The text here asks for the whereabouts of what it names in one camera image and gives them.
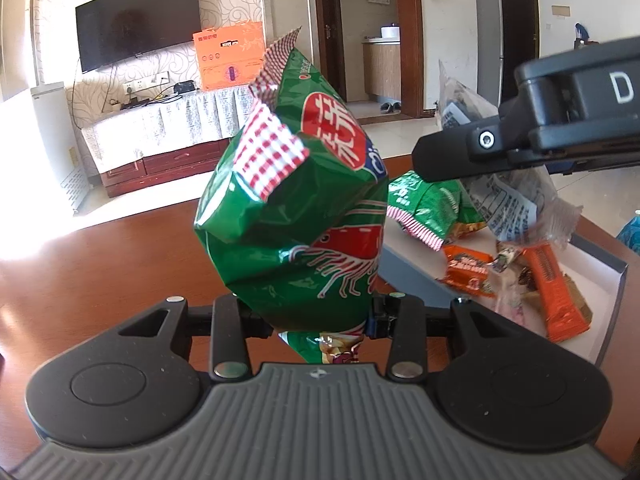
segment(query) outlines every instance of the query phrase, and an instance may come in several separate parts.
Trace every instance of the wooden cabinet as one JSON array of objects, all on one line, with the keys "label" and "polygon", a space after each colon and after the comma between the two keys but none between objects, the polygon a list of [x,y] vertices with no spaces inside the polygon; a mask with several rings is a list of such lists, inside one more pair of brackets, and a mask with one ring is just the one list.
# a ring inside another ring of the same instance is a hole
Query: wooden cabinet
[{"label": "wooden cabinet", "polygon": [[400,45],[363,43],[364,91],[400,100]]},{"label": "wooden cabinet", "polygon": [[100,174],[110,197],[178,178],[212,171],[229,145],[230,139],[212,140],[173,152],[144,156],[119,168]]}]

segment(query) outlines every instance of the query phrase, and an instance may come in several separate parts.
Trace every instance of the white tablecloth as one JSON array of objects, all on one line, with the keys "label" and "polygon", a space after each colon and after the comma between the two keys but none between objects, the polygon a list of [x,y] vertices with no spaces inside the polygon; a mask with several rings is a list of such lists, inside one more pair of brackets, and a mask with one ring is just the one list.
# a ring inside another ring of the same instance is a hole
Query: white tablecloth
[{"label": "white tablecloth", "polygon": [[233,137],[244,125],[253,96],[246,85],[195,91],[167,103],[115,113],[82,129],[98,172],[143,156]]}]

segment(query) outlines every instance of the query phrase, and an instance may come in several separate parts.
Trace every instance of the orange gift box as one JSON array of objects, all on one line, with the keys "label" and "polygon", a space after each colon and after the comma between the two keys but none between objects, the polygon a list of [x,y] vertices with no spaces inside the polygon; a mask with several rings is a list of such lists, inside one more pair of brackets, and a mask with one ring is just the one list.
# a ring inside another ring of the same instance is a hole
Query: orange gift box
[{"label": "orange gift box", "polygon": [[207,28],[196,32],[193,41],[204,90],[247,84],[260,72],[264,55],[262,22]]}]

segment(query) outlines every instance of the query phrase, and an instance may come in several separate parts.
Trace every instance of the tv stand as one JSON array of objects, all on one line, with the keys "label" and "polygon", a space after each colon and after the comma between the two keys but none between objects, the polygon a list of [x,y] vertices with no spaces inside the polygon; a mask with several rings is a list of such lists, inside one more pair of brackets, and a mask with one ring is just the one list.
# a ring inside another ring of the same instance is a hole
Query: tv stand
[{"label": "tv stand", "polygon": [[203,142],[181,150],[144,156],[100,174],[111,198],[144,187],[213,171],[229,145],[229,139]]},{"label": "tv stand", "polygon": [[109,197],[212,171],[244,124],[247,86],[193,91],[82,129]]}]

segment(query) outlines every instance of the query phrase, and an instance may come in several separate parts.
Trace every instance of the black tv screen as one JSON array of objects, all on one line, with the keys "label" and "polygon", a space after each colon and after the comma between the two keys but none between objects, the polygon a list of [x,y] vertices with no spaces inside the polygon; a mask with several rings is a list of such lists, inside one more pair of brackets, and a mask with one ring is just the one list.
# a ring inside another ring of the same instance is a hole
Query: black tv screen
[{"label": "black tv screen", "polygon": [[82,72],[193,40],[198,0],[92,0],[76,7]]}]

